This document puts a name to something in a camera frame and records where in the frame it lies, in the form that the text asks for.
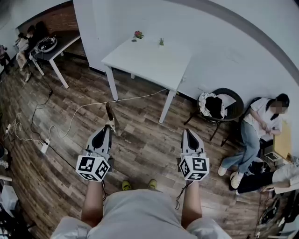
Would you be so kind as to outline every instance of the potted plant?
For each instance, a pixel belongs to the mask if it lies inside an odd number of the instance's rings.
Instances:
[[[144,35],[142,34],[141,31],[135,31],[134,32],[134,37],[133,37],[133,42],[136,42],[137,41],[137,38],[138,39],[142,39],[144,37]]]
[[[164,46],[164,38],[160,37],[159,46]]]

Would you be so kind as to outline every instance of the gray t-shirt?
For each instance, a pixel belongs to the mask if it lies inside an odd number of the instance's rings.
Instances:
[[[52,239],[229,239],[215,221],[200,218],[185,230],[171,198],[159,191],[133,190],[110,195],[102,221],[94,228],[65,217]]]

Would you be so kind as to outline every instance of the yellow shoe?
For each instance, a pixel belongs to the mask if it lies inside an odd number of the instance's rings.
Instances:
[[[129,181],[125,180],[122,182],[122,190],[123,191],[132,190],[132,187],[131,187],[131,184]]]
[[[150,180],[148,189],[157,189],[157,181],[155,179]]]

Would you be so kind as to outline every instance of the black pants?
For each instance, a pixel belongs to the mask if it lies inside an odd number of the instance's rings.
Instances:
[[[274,172],[244,176],[238,187],[238,193],[252,192],[273,183]]]
[[[12,61],[10,60],[9,55],[5,52],[5,53],[4,53],[4,57],[0,60],[0,64],[1,64],[2,66],[4,66],[4,71],[5,71],[6,73],[8,73],[6,60],[8,61],[8,64],[10,64],[11,66],[13,66],[13,63],[12,63]]]

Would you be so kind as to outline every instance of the blue jeans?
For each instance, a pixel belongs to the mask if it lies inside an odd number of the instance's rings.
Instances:
[[[260,141],[254,127],[244,120],[241,122],[241,135],[245,150],[234,156],[225,158],[222,161],[222,167],[228,169],[230,166],[237,165],[240,173],[246,173],[260,149]]]

